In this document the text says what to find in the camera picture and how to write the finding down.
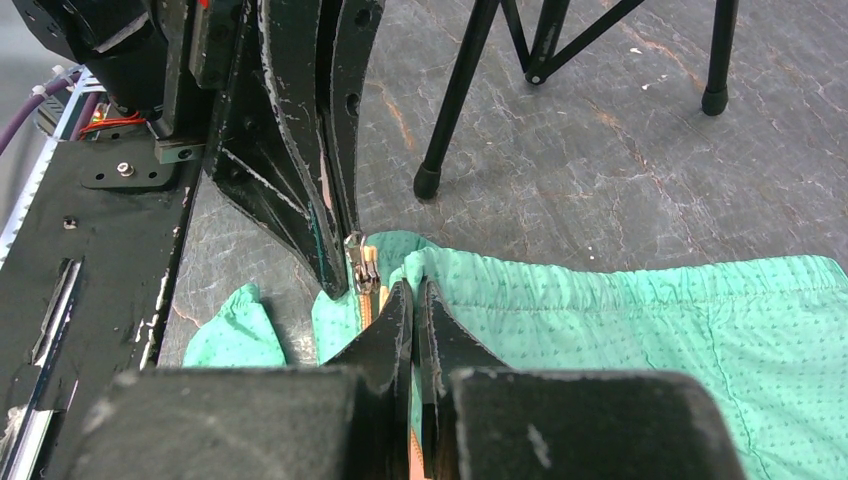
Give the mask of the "green and orange jacket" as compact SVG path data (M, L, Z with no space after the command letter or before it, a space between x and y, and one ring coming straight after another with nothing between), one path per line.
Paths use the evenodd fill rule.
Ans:
M751 479L847 475L847 276L783 256L593 273L371 236L385 285L436 282L448 310L507 365L694 376Z

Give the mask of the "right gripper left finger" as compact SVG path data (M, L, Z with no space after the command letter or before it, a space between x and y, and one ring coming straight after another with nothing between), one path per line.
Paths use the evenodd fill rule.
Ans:
M71 479L405 479L413 295L320 367L155 369L94 404Z

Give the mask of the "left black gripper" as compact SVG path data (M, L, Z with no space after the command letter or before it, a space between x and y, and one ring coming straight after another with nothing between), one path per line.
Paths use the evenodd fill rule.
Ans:
M223 0L14 6L46 49L85 66L122 115L146 122L162 163L203 158L213 96L223 89L206 168L213 185L326 294L348 290L336 180L316 105L320 2L243 2L230 71Z

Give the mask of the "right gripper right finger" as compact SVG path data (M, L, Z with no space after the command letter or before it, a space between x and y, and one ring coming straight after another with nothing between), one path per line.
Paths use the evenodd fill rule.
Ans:
M419 287L423 470L433 479L742 479L716 402L651 370L507 366Z

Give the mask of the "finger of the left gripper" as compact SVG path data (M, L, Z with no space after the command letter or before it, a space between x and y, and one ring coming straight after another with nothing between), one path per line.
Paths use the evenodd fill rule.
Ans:
M359 225L355 175L359 107L384 3L323 1L316 53L316 97L330 175L329 198L341 234Z

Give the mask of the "silver zipper slider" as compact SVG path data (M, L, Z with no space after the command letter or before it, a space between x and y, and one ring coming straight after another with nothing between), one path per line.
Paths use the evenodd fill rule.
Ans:
M353 231L344 241L345 254L350 264L354 289L360 295L370 295L381 285L378 271L377 248L368 245L367 236Z

